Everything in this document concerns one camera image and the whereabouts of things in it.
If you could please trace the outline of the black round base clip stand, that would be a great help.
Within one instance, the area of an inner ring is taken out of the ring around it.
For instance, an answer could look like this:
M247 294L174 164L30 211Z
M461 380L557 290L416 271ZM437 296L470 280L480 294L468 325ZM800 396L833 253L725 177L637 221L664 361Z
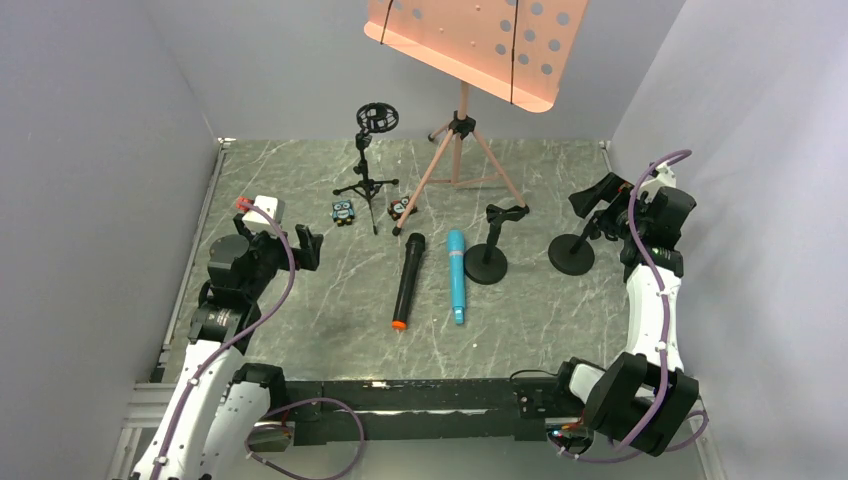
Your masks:
M586 225L580 235L562 234L548 247L551 264L561 273L570 276L586 274L594 265L595 253L586 238Z

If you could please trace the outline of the black microphone orange end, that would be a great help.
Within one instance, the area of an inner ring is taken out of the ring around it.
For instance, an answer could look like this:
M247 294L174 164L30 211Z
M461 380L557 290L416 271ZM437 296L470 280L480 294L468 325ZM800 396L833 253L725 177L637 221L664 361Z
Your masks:
M409 312L425 248L426 239L420 233L412 233L405 244L404 262L391 323L395 330L403 331L407 329Z

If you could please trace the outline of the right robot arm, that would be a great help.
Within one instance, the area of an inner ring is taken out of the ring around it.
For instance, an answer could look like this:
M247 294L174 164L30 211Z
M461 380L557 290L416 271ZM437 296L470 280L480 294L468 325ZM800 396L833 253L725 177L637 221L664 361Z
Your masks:
M669 450L699 394L697 380L684 372L676 340L684 267L675 246L696 201L659 178L640 188L614 173L569 201L587 223L581 234L551 241L550 262L580 276L594 265L591 240L621 241L629 321L625 348L609 367L573 358L560 367L554 391L580 400L589 430L658 456Z

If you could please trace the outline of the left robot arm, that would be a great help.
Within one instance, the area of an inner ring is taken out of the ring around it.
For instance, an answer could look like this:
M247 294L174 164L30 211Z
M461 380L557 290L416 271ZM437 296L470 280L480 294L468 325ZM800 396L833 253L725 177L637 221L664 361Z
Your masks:
M132 479L218 478L254 424L288 400L282 369L250 363L246 351L266 318L258 305L266 287L280 271L316 270L324 238L298 224L299 245L287 248L279 232L256 218L235 215L235 233L209 248L182 370Z

